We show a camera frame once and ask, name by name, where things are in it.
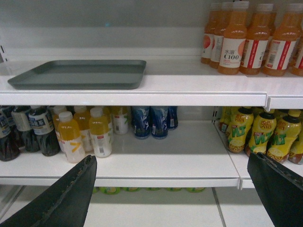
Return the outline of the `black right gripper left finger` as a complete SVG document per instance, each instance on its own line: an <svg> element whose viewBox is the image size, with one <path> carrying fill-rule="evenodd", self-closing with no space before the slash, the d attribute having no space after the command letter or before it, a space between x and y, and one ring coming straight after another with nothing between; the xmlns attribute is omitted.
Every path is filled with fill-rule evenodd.
<svg viewBox="0 0 303 227"><path fill-rule="evenodd" d="M2 222L2 227L82 227L97 171L88 155L47 190Z"/></svg>

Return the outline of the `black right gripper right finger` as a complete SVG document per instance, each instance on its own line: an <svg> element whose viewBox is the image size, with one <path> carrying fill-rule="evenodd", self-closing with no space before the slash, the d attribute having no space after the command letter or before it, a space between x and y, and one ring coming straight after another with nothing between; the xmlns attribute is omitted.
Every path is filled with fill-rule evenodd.
<svg viewBox="0 0 303 227"><path fill-rule="evenodd" d="M247 170L276 227L303 225L303 177L263 153L251 153Z"/></svg>

